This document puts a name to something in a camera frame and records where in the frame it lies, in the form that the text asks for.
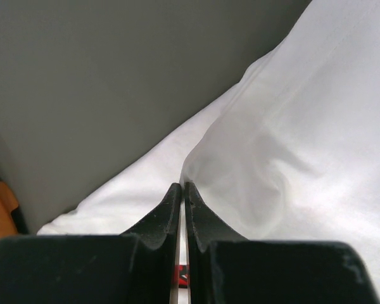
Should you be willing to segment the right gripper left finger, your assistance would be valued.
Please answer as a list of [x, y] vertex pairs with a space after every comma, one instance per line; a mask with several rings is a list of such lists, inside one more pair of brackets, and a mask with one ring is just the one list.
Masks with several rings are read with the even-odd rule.
[[177, 303], [181, 186], [119, 235], [0, 240], [0, 303]]

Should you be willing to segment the white t-shirt red print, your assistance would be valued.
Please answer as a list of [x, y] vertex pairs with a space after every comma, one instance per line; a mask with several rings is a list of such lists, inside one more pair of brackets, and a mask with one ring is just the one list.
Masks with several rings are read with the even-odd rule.
[[353, 246], [380, 297], [380, 1], [312, 1], [235, 86], [39, 234], [119, 234], [187, 181], [247, 238]]

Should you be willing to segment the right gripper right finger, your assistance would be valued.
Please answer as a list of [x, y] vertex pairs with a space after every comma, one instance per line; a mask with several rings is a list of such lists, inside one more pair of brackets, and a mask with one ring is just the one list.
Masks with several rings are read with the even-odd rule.
[[379, 303], [349, 245], [334, 241], [252, 241], [184, 187], [191, 303]]

